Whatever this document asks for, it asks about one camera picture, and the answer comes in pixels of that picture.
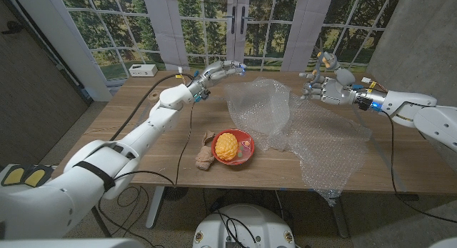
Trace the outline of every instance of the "table top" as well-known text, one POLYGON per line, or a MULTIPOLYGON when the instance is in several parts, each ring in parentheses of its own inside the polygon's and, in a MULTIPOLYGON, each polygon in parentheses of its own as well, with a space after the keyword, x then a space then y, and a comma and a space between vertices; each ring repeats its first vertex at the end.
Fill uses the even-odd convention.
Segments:
MULTIPOLYGON (((151 78, 129 78, 56 168, 53 177, 63 172, 71 156, 85 144, 96 139, 109 140, 150 86, 168 74, 172 72, 160 71, 151 78)), ((191 106, 183 108, 177 127, 163 134, 152 146, 141 160, 139 170, 154 171, 172 180, 177 179, 180 187, 310 189, 310 186, 301 178, 299 160, 291 152, 279 152, 274 149, 266 152, 256 150, 249 161, 239 166, 229 166, 218 161, 215 161, 208 171, 202 171, 195 166, 195 156, 200 151, 201 139, 207 129, 218 133, 224 129, 235 128, 224 100, 223 84, 253 81, 259 76, 278 80, 291 87, 294 94, 301 95, 303 79, 293 72, 248 71, 245 77, 233 76, 224 79, 223 83, 211 88, 209 99, 195 103, 191 136, 179 167, 179 155, 189 134, 191 106)), ((369 74, 356 74, 357 82, 360 82, 362 76, 370 77, 369 74)), ((162 91, 180 83, 182 83, 180 79, 168 79, 160 84, 156 91, 162 91)), ((365 164, 351 175, 344 191, 393 192, 389 121, 377 113, 361 111, 349 105, 334 106, 321 101, 313 102, 373 131, 371 141, 366 143, 368 153, 364 154, 365 164)), ((145 119, 150 108, 151 105, 145 101, 118 139, 134 128, 142 113, 145 113, 142 117, 145 119)), ((416 129, 396 124, 395 134, 394 169, 399 191, 415 194, 457 194, 456 174, 416 129)), ((170 185, 165 179, 151 174, 136 174, 132 182, 170 185)))

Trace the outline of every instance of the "red bowl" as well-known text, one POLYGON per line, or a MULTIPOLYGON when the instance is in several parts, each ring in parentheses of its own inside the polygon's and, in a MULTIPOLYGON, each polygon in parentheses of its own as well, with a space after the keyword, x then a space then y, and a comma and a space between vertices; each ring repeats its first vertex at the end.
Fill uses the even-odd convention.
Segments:
POLYGON ((217 134, 214 139, 213 143, 211 144, 211 151, 213 152, 214 158, 219 160, 220 162, 227 164, 227 165, 240 165, 246 162, 249 158, 251 158, 252 154, 254 153, 254 140, 252 139, 251 135, 246 133, 245 131, 241 131, 239 129, 227 129, 219 134, 217 134), (236 137, 236 140, 238 140, 238 152, 237 155, 229 160, 229 161, 224 161, 222 159, 219 159, 219 157, 216 154, 216 151, 214 147, 216 146, 217 139, 221 136, 223 133, 230 133, 233 134, 236 137), (249 145, 246 146, 245 144, 242 144, 241 142, 248 141, 249 145))

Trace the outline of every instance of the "yellow toy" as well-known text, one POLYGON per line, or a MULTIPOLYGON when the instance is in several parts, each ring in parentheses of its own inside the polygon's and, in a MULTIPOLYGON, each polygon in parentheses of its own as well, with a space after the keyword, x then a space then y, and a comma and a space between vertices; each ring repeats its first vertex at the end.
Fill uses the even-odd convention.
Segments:
POLYGON ((229 161, 236 156, 238 151, 238 141, 233 134, 223 133, 216 142, 214 150, 219 157, 224 161, 229 161))

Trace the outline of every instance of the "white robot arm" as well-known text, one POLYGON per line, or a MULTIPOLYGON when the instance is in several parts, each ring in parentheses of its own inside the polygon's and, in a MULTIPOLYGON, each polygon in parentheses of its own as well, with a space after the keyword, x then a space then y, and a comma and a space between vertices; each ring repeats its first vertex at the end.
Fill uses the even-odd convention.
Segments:
POLYGON ((303 85, 302 99, 385 111, 395 123, 417 128, 457 152, 457 108, 439 106, 435 98, 425 94, 375 90, 377 83, 367 78, 362 81, 371 84, 370 88, 354 85, 353 74, 342 69, 333 54, 319 52, 318 61, 316 68, 324 63, 327 69, 335 69, 336 79, 321 76, 317 69, 312 74, 300 73, 301 77, 313 79, 303 85))
POLYGON ((93 141, 81 148, 64 173, 41 187, 13 194, 0 192, 0 236, 4 239, 62 237, 90 212, 100 198, 113 199, 130 183, 141 158, 157 139, 176 126, 184 104, 206 99, 209 87, 232 74, 243 74, 237 61, 217 61, 196 77, 161 92, 149 118, 123 139, 93 141))

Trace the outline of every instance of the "white box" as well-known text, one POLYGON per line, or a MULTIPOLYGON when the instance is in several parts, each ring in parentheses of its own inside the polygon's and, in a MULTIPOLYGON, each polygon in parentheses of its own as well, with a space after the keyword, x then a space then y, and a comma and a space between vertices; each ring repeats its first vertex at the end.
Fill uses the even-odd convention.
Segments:
POLYGON ((133 64, 129 72, 132 76, 155 76, 157 66, 155 64, 133 64))

